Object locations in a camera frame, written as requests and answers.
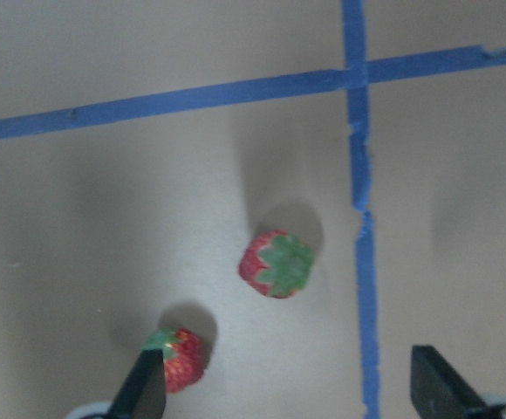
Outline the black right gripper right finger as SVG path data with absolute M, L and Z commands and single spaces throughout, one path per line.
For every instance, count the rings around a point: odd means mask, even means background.
M 410 399 L 422 419 L 484 418 L 488 411 L 486 402 L 429 345 L 412 346 Z

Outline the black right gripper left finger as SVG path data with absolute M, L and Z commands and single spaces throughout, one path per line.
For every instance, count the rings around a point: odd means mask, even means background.
M 162 418 L 166 407 L 163 352 L 143 350 L 107 411 L 108 418 Z

